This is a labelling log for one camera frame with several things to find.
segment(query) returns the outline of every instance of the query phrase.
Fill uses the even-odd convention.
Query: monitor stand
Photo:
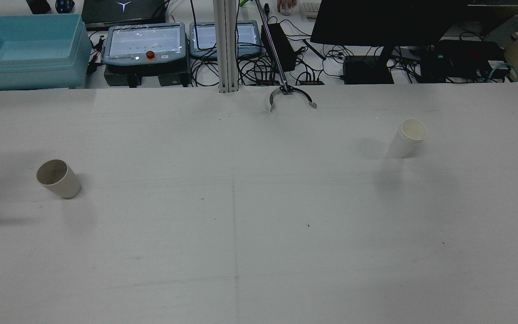
[[[343,62],[345,84],[393,84],[387,63],[395,46],[384,46],[380,56],[347,56]]]

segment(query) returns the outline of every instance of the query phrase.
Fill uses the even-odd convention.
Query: white table
[[[271,90],[0,92],[0,323],[518,323],[518,84]]]

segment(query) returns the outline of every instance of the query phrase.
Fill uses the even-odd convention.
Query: laptop
[[[85,0],[81,17],[88,31],[111,26],[165,22],[164,0]]]

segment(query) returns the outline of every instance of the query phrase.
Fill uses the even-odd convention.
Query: paper cup
[[[407,119],[399,126],[399,130],[389,147],[392,158],[404,158],[427,137],[425,125],[417,119]]]
[[[37,182],[52,193],[70,199],[81,190],[81,184],[73,170],[62,160],[45,162],[37,170]]]

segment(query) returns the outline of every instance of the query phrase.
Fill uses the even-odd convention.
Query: metal rod
[[[219,92],[239,90],[235,26],[237,16],[236,0],[213,0],[215,17],[215,39],[217,42],[217,64],[219,70]]]
[[[265,13],[263,12],[263,6],[261,6],[261,2],[259,0],[255,0],[257,4],[257,10],[259,10],[259,16],[261,16],[261,21],[263,22],[263,27],[265,28],[265,33],[267,34],[267,41],[269,41],[269,46],[271,46],[271,51],[273,53],[273,58],[277,63],[277,68],[279,69],[279,77],[281,78],[281,86],[283,87],[283,91],[288,93],[290,92],[287,87],[287,79],[285,77],[285,72],[283,72],[283,68],[281,67],[281,61],[279,60],[279,55],[277,55],[277,50],[275,49],[275,44],[273,43],[273,37],[271,37],[271,31],[269,31],[269,25],[267,23],[267,17],[265,17]]]

